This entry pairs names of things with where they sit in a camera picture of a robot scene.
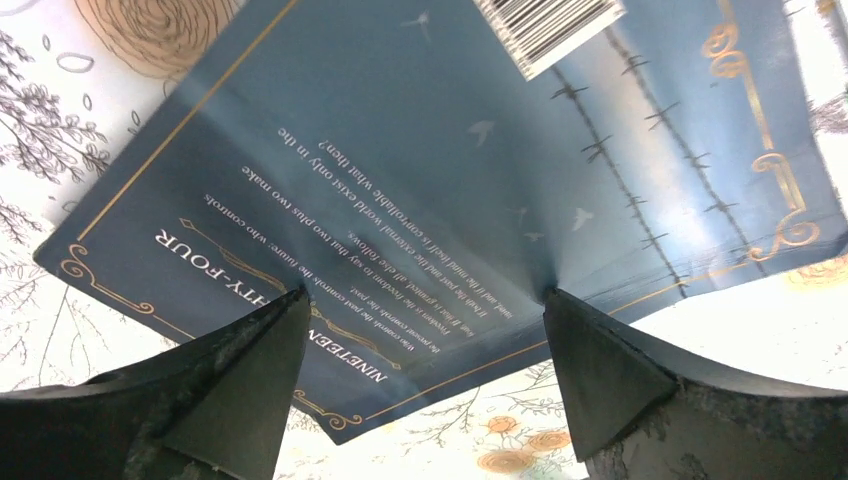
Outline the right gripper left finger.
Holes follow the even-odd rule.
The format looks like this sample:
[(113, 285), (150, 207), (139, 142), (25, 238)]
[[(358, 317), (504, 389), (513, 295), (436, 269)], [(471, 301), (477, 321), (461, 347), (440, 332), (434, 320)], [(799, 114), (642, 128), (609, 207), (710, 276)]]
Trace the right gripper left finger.
[(1, 397), (5, 479), (270, 479), (303, 362), (305, 289), (76, 386)]

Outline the dark blue book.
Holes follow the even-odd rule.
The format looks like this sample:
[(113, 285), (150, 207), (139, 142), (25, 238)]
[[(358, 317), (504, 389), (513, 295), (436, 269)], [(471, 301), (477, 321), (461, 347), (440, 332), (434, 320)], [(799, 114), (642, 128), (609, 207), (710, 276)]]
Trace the dark blue book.
[(844, 252), (779, 1), (252, 1), (36, 251), (158, 332), (305, 286), (337, 444)]

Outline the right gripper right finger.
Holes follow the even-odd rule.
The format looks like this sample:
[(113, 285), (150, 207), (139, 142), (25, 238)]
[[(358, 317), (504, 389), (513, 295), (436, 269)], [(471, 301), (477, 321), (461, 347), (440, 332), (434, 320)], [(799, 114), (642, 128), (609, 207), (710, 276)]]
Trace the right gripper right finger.
[(559, 289), (544, 327), (576, 458), (593, 479), (843, 479), (844, 391), (691, 353)]

